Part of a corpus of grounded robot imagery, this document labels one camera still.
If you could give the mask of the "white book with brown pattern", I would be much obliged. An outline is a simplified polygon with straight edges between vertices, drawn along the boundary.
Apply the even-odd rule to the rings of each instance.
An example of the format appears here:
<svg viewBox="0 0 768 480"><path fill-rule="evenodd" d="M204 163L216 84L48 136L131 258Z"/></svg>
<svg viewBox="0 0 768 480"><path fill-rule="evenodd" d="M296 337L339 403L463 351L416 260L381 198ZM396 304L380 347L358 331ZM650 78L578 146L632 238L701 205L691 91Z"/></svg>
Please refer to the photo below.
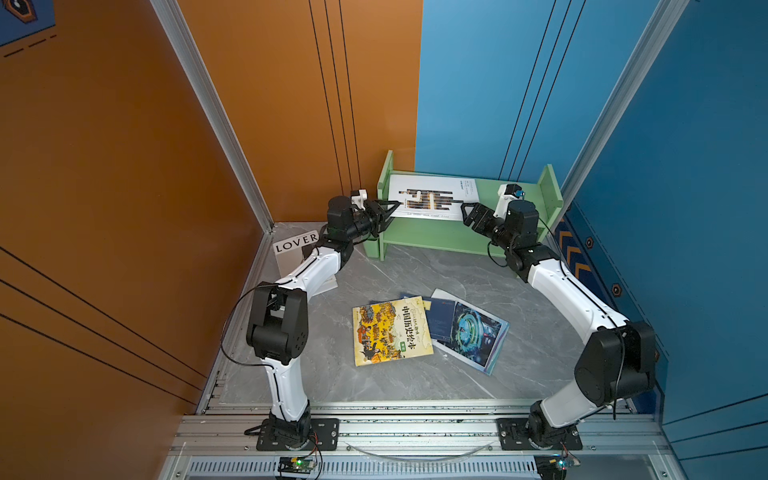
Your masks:
<svg viewBox="0 0 768 480"><path fill-rule="evenodd" d="M396 218L461 221L461 205L477 203L479 193L474 179L394 174L388 199L401 203Z"/></svg>

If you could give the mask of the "white LOVER book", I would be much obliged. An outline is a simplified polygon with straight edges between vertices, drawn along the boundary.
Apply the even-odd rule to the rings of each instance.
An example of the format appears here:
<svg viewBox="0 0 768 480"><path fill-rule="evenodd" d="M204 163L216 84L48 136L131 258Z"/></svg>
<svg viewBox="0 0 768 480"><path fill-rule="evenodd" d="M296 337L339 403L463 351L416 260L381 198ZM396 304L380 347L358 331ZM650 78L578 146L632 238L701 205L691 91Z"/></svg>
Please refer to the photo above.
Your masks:
<svg viewBox="0 0 768 480"><path fill-rule="evenodd" d="M280 280L292 273L309 256L319 238L320 234L315 229L277 240L272 244Z"/></svg>

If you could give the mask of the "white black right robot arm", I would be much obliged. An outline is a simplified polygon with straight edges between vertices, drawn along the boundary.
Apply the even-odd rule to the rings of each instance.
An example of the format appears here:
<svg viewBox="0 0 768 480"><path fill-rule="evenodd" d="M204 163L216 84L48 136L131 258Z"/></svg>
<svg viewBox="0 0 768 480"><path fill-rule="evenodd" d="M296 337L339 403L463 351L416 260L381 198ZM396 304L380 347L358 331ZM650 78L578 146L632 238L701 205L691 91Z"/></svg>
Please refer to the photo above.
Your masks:
<svg viewBox="0 0 768 480"><path fill-rule="evenodd" d="M539 241L539 213L532 202L511 200L502 217L481 203L464 203L461 212L464 225L499 247L507 267L543 294L583 343L572 380L530 407L527 434L535 447L557 446L579 421L654 388L653 328L600 300Z"/></svg>

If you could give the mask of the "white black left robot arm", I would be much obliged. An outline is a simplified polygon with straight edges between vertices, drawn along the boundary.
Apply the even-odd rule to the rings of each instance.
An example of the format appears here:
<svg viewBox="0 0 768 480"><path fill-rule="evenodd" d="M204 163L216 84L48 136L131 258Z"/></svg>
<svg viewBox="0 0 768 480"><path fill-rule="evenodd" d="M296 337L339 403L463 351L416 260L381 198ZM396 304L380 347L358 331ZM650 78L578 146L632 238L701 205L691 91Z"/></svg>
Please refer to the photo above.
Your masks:
<svg viewBox="0 0 768 480"><path fill-rule="evenodd" d="M397 200L371 200L364 190L329 200L327 223L302 263L285 277L255 287L246 343L267 369L272 407L265 426L289 442L310 435L311 407L300 355L309 338L308 301L348 262L355 246L392 223Z"/></svg>

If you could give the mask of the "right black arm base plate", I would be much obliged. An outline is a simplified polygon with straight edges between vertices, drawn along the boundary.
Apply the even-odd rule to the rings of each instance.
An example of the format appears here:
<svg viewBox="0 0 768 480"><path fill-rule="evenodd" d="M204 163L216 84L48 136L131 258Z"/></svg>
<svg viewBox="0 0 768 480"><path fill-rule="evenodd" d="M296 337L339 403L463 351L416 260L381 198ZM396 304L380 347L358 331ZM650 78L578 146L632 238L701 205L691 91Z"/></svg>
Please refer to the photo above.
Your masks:
<svg viewBox="0 0 768 480"><path fill-rule="evenodd" d="M496 420L498 439L505 451L583 449L575 425L554 428L545 420L535 418L499 418Z"/></svg>

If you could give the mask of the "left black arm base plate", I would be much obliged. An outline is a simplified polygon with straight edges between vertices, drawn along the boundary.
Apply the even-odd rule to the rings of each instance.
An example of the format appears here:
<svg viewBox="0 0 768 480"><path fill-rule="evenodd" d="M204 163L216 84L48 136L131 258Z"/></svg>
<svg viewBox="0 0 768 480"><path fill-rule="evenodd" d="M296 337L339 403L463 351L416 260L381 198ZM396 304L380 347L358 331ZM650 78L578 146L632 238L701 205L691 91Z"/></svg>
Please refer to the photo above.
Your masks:
<svg viewBox="0 0 768 480"><path fill-rule="evenodd" d="M268 418L260 425L258 451L312 450L335 451L339 440L338 418L309 418L286 422Z"/></svg>

